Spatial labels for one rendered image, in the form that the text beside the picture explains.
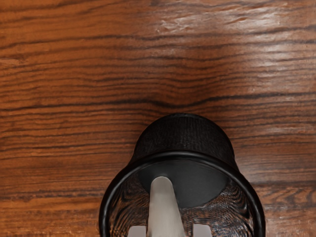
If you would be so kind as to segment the black mesh pen holder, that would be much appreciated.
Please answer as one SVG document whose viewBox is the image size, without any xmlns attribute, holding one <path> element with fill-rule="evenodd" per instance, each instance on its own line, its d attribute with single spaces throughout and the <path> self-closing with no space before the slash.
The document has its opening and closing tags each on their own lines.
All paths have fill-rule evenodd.
<svg viewBox="0 0 316 237">
<path fill-rule="evenodd" d="M 100 237 L 148 227 L 151 183 L 161 176 L 173 185 L 185 237 L 193 237 L 193 224 L 208 225 L 212 237 L 266 237 L 261 202 L 239 171 L 228 136 L 194 114 L 164 116 L 142 132 L 104 194 Z"/>
</svg>

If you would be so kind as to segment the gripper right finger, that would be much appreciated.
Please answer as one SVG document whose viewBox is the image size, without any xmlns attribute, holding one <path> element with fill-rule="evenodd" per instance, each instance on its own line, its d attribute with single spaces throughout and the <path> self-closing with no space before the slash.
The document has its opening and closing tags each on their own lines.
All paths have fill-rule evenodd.
<svg viewBox="0 0 316 237">
<path fill-rule="evenodd" d="M 193 237 L 212 237 L 210 227 L 208 225 L 193 224 Z"/>
</svg>

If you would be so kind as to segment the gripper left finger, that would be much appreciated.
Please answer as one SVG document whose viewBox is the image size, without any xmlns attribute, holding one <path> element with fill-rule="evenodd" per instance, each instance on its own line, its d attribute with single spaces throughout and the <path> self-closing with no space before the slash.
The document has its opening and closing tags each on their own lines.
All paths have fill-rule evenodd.
<svg viewBox="0 0 316 237">
<path fill-rule="evenodd" d="M 132 226 L 128 231 L 128 237 L 148 237 L 147 226 Z"/>
</svg>

